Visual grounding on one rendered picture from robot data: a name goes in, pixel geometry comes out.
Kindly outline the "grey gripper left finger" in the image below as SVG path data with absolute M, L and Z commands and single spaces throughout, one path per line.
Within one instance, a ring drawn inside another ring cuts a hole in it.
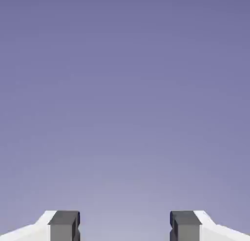
M 75 210 L 46 210 L 30 225 L 0 235 L 0 241 L 81 241 L 81 215 Z

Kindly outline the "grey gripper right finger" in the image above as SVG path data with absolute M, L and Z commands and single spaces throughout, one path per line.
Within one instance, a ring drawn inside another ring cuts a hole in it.
M 250 241 L 250 235 L 216 224 L 204 210 L 170 212 L 169 241 Z

